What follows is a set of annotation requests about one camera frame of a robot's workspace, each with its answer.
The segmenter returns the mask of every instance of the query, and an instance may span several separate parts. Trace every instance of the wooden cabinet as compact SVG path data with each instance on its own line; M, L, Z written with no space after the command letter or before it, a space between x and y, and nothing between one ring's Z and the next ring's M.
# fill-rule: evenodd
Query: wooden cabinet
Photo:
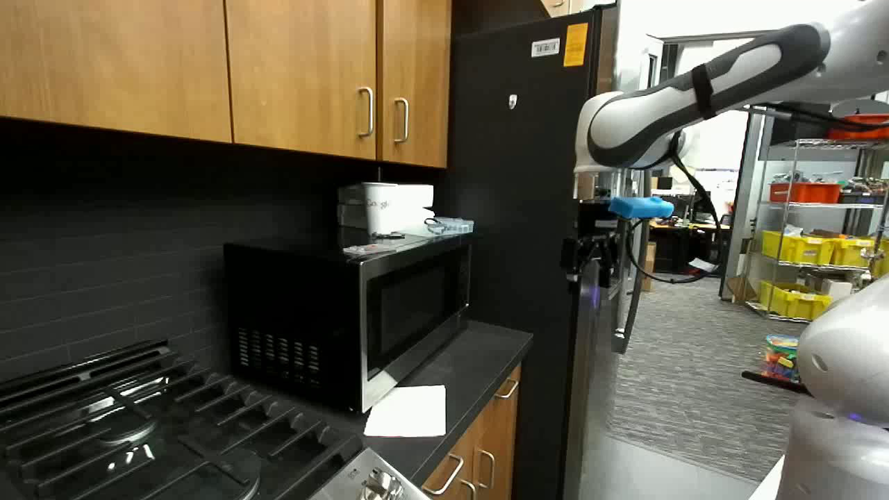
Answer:
M449 0L380 0L380 159L447 164Z
M220 0L2 0L0 114L230 138Z
M431 498L512 498L520 377L523 370L516 367L423 484Z
M233 142L376 159L376 0L227 0Z

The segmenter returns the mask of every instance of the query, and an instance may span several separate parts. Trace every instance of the black countertop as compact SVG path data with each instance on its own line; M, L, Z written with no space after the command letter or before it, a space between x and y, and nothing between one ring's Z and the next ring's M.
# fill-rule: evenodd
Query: black countertop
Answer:
M437 352L403 382L447 385L447 432L440 439L366 436L363 443L378 449L409 480L423 484L527 350L530 334L488 321L470 321L467 330L460 330L442 352Z

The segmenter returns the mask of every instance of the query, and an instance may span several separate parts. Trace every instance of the white robotic arm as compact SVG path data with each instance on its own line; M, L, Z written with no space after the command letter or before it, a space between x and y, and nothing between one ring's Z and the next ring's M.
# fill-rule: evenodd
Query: white robotic arm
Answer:
M889 89L889 0L791 24L645 91L592 98L574 171L648 170L674 130L751 103L835 103ZM810 321L781 498L889 498L889 277Z

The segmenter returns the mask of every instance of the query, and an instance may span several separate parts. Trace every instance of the cabinet handle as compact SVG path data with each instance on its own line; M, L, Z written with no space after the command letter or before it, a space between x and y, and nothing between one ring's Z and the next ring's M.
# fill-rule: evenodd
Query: cabinet handle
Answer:
M428 492L433 498L442 498L449 488L449 484L456 480L456 475L465 470L467 460L460 455L452 455L452 452L447 452L447 459L456 460L456 466L447 475L447 480L442 484L442 488L423 488L423 492Z
M467 486L467 492L470 492L470 500L477 500L477 488L476 488L476 484L470 484L470 480L460 480L460 486Z
M359 130L359 135L372 135L372 121L376 121L376 98L370 85L359 85L359 98L363 98L363 130Z
M412 100L394 98L394 107L399 107L399 116L403 116L403 134L394 135L394 143L406 143L412 138Z
M488 449L477 449L477 455L488 459L488 484L477 484L481 488L494 488L498 486L498 455Z
M509 385L502 393L498 393L498 399L509 399L509 398L513 398L513 393L516 393L516 389L520 389L520 380L512 380L512 385Z

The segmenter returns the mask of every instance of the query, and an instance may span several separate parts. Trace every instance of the microwave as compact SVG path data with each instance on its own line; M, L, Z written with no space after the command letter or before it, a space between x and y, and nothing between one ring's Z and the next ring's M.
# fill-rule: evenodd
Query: microwave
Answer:
M226 245L233 373L370 410L470 307L470 235Z

